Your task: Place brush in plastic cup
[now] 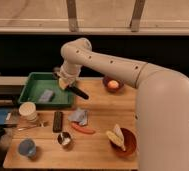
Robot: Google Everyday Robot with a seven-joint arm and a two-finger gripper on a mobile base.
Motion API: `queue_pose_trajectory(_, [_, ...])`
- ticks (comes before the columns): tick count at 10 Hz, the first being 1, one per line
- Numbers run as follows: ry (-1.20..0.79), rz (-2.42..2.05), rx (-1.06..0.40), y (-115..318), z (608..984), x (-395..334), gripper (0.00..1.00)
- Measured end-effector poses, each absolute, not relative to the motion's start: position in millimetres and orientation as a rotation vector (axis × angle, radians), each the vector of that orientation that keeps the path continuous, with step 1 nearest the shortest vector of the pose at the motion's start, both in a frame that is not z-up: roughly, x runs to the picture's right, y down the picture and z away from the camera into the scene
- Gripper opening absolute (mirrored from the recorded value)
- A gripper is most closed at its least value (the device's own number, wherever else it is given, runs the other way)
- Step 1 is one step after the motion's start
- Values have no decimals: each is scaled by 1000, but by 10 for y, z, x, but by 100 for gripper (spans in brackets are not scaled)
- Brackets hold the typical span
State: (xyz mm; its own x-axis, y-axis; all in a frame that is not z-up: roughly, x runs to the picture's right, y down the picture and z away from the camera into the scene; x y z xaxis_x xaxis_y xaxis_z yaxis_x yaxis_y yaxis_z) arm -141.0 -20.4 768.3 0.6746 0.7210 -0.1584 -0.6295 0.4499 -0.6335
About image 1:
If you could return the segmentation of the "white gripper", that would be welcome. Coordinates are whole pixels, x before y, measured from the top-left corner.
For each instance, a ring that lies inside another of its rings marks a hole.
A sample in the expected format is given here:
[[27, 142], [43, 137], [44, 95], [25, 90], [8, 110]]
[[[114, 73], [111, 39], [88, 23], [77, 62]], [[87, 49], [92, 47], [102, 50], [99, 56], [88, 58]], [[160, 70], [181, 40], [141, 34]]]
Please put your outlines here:
[[61, 67], [60, 71], [57, 73], [57, 76], [59, 77], [58, 85], [61, 89], [65, 90], [68, 87], [68, 90], [77, 96], [86, 100], [89, 99], [89, 96], [85, 92], [75, 86], [70, 86], [75, 82], [78, 76], [78, 72], [76, 70]]

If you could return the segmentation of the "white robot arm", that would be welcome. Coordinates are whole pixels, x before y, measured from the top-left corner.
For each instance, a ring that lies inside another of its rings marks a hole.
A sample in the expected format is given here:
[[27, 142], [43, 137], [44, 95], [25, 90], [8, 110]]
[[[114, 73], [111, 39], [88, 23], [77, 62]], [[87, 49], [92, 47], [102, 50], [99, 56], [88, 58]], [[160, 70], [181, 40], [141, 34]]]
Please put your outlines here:
[[137, 89], [139, 171], [189, 171], [189, 78], [158, 65], [95, 53], [86, 38], [61, 47], [60, 77], [71, 84], [83, 66]]

